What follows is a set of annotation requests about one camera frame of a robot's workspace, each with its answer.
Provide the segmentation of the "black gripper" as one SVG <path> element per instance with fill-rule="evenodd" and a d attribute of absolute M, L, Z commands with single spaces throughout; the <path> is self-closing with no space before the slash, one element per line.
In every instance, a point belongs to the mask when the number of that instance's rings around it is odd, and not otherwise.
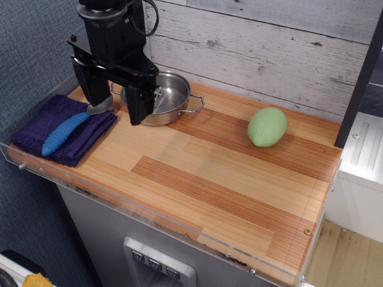
<path fill-rule="evenodd" d="M 109 97 L 109 81 L 123 87 L 121 99 L 127 106 L 130 123 L 140 125 L 153 113 L 155 99 L 133 86 L 136 77 L 153 81 L 159 69 L 144 54 L 146 36 L 142 18 L 122 17 L 111 22 L 85 19 L 86 36 L 71 35 L 72 65 L 78 83 L 93 107 Z"/>

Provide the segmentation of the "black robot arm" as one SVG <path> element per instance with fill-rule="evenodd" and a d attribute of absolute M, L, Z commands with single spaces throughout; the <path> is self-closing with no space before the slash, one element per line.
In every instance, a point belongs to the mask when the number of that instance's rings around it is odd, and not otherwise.
<path fill-rule="evenodd" d="M 153 113 L 159 95 L 159 69 L 144 54 L 147 37 L 142 1 L 79 1 L 77 13 L 86 35 L 71 35 L 72 65 L 83 93 L 93 107 L 110 96 L 110 82 L 126 90 L 133 126 Z"/>

